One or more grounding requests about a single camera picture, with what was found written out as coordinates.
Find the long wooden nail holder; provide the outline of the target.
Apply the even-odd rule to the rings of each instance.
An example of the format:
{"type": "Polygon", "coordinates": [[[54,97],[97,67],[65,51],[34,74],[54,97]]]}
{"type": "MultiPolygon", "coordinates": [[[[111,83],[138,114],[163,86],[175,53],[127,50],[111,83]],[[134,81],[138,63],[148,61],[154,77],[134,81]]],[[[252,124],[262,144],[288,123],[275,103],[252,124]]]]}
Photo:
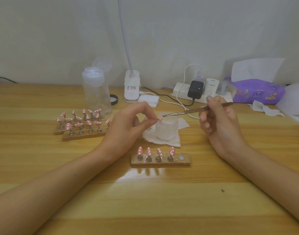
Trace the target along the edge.
{"type": "Polygon", "coordinates": [[[65,131],[61,137],[62,141],[72,141],[78,139],[85,139],[85,138],[95,138],[101,137],[106,134],[107,130],[101,128],[98,130],[97,127],[90,129],[72,129],[69,131],[65,131]]]}
{"type": "Polygon", "coordinates": [[[76,117],[76,121],[73,118],[65,118],[63,115],[59,116],[57,118],[58,126],[54,130],[55,135],[61,135],[65,131],[69,131],[72,129],[92,129],[97,127],[98,130],[101,128],[108,129],[110,125],[110,119],[106,121],[90,121],[90,120],[84,120],[83,118],[76,117]]]}

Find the clear plastic bottle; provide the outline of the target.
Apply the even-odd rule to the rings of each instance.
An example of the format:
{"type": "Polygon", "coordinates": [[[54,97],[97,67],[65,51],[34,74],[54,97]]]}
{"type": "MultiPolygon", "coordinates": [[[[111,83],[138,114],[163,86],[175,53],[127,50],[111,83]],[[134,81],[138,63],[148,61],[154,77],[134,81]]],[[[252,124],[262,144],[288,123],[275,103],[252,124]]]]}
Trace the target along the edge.
{"type": "Polygon", "coordinates": [[[102,116],[111,114],[111,98],[104,72],[98,67],[87,67],[82,72],[82,78],[89,109],[101,110],[102,116]]]}

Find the small glass jar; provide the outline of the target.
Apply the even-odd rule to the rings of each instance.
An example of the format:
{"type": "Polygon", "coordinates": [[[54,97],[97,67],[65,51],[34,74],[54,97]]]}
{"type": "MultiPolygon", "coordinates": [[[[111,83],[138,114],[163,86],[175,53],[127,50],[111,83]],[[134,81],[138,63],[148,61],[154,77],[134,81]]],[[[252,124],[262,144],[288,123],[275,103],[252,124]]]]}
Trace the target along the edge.
{"type": "Polygon", "coordinates": [[[164,117],[157,121],[154,134],[157,138],[165,141],[174,139],[178,135],[178,118],[175,116],[164,117]]]}

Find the person's right hand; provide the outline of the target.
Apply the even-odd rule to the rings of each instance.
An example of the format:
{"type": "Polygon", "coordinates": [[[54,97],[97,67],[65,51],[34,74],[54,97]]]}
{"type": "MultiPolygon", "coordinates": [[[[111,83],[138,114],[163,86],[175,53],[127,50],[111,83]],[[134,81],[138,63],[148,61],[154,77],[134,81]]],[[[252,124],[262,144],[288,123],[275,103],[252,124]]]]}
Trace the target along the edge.
{"type": "Polygon", "coordinates": [[[199,123],[210,144],[222,159],[228,161],[247,147],[237,114],[230,106],[223,107],[223,113],[214,113],[212,110],[200,111],[199,123]]]}

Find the white tissue in pack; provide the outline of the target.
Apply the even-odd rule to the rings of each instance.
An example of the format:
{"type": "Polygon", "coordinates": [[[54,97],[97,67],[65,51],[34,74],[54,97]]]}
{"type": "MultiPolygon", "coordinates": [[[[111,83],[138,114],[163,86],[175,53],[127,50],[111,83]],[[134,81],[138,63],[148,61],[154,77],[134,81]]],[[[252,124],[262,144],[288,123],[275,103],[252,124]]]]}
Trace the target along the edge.
{"type": "Polygon", "coordinates": [[[232,66],[231,81],[260,79],[273,82],[285,58],[258,58],[235,62],[232,66]]]}

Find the white tissue sheet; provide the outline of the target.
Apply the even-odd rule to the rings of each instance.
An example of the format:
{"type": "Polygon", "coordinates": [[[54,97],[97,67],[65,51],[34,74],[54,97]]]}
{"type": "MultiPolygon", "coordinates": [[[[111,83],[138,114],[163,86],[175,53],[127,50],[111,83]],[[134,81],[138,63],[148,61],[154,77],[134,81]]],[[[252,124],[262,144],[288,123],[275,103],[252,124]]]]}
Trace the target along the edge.
{"type": "MultiPolygon", "coordinates": [[[[189,127],[189,124],[183,118],[178,118],[178,131],[180,129],[187,128],[187,127],[189,127]]],[[[151,126],[146,131],[144,131],[142,134],[142,137],[147,142],[152,142],[155,144],[169,145],[169,146],[173,146],[173,147],[181,146],[179,132],[178,132],[178,135],[174,139],[165,141],[165,140],[161,140],[161,139],[157,138],[154,134],[154,130],[155,130],[155,125],[151,126]]]]}

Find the stack of white cotton pads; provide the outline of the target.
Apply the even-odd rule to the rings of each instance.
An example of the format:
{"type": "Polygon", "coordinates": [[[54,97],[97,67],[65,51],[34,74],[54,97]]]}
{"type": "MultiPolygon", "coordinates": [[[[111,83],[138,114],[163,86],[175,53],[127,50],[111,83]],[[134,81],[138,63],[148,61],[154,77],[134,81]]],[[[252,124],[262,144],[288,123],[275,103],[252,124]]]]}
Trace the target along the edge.
{"type": "Polygon", "coordinates": [[[159,104],[159,96],[152,94],[141,94],[139,96],[138,102],[147,102],[152,108],[156,108],[159,104]]]}

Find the short wooden nail holder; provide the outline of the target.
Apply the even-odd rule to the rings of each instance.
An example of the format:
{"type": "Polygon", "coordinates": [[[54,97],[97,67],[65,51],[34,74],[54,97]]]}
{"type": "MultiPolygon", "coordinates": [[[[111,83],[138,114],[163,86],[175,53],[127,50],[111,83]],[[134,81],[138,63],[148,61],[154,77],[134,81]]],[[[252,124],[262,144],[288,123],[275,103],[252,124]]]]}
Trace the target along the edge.
{"type": "Polygon", "coordinates": [[[169,166],[190,166],[191,165],[191,158],[190,155],[187,153],[176,153],[171,160],[169,154],[164,154],[161,159],[157,160],[157,155],[152,156],[152,160],[150,161],[147,159],[146,155],[143,155],[141,160],[138,160],[138,156],[132,155],[131,156],[131,166],[132,167],[140,167],[140,168],[163,168],[169,166]]]}

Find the person's left forearm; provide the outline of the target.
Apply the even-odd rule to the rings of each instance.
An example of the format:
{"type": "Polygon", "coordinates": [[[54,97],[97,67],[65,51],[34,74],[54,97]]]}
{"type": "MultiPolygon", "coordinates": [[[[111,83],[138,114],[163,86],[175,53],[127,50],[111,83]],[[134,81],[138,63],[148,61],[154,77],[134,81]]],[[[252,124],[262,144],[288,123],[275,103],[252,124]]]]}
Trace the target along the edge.
{"type": "Polygon", "coordinates": [[[101,144],[89,153],[0,194],[0,235],[35,233],[83,186],[127,151],[101,144]]]}

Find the group of pink nail stands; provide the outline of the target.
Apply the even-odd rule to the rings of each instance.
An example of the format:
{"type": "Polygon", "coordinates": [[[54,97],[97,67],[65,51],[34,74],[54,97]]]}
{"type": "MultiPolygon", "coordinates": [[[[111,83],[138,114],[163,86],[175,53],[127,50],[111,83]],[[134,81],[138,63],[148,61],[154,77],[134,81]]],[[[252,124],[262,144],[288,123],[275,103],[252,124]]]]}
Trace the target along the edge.
{"type": "Polygon", "coordinates": [[[66,112],[62,112],[57,117],[54,135],[62,135],[64,139],[103,136],[111,123],[111,118],[104,117],[101,109],[83,109],[82,115],[77,115],[73,110],[71,115],[67,117],[66,112]]]}

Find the brown nail art brush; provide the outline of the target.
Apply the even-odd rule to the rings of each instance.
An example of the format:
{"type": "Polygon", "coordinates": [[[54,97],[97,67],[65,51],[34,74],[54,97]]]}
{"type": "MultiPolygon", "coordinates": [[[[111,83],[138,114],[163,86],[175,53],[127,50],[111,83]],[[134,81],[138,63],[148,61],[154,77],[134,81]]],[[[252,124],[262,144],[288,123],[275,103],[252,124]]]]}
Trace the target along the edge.
{"type": "MultiPolygon", "coordinates": [[[[234,104],[233,102],[225,102],[225,103],[222,103],[222,107],[232,106],[233,104],[234,104]]],[[[206,106],[202,106],[202,107],[196,108],[196,109],[185,110],[185,111],[176,112],[176,113],[172,113],[172,114],[168,114],[168,115],[163,115],[160,118],[162,119],[164,117],[185,115],[185,114],[190,114],[190,113],[205,111],[205,110],[210,110],[210,107],[208,105],[206,105],[206,106]]]]}

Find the white power strip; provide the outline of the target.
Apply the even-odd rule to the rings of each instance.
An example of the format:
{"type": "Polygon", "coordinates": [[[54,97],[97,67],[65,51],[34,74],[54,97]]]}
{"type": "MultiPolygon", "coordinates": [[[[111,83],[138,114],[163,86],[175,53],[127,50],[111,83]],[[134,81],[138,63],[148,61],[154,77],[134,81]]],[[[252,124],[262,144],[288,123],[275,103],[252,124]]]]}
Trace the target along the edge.
{"type": "MultiPolygon", "coordinates": [[[[183,84],[183,83],[177,82],[171,96],[173,96],[175,98],[177,97],[179,99],[192,100],[192,98],[187,96],[189,87],[190,87],[190,84],[185,84],[185,83],[183,84]]],[[[230,92],[227,92],[226,95],[219,95],[219,96],[221,96],[223,99],[225,99],[226,102],[233,102],[230,92]]],[[[195,102],[206,104],[206,96],[202,95],[200,99],[195,99],[195,102]]]]}

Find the white desk lamp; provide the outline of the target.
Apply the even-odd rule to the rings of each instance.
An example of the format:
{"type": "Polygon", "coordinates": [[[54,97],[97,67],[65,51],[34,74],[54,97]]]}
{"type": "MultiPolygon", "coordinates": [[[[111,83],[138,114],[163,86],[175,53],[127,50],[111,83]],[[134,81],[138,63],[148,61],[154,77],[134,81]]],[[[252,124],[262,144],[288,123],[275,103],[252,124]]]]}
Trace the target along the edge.
{"type": "Polygon", "coordinates": [[[119,18],[122,30],[122,36],[126,51],[126,56],[128,59],[129,70],[126,71],[125,79],[124,79],[124,98],[127,103],[137,102],[140,96],[139,88],[140,88],[140,73],[137,70],[134,70],[131,53],[128,43],[128,35],[126,32],[126,27],[124,24],[124,16],[123,16],[123,8],[122,8],[122,0],[117,0],[118,9],[119,9],[119,18]]]}

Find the white plastic bag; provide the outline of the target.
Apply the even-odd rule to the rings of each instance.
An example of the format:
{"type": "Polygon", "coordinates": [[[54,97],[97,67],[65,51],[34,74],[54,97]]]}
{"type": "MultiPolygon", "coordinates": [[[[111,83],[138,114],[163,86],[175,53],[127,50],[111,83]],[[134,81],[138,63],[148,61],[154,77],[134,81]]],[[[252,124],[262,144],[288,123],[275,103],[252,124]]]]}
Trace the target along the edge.
{"type": "Polygon", "coordinates": [[[285,115],[299,122],[299,83],[286,86],[285,94],[276,107],[285,115]]]}

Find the white charger plug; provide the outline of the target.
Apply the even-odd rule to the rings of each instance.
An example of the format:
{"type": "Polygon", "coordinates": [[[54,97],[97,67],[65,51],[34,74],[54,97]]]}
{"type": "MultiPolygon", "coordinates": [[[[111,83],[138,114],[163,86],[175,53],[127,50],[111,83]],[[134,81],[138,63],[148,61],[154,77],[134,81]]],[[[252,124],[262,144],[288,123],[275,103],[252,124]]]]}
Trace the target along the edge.
{"type": "Polygon", "coordinates": [[[207,96],[211,96],[211,97],[215,97],[215,93],[216,93],[216,90],[218,88],[218,85],[219,85],[220,81],[217,80],[217,79],[210,79],[210,78],[207,78],[206,79],[206,86],[205,86],[205,89],[204,89],[204,95],[207,97],[207,96]]]}

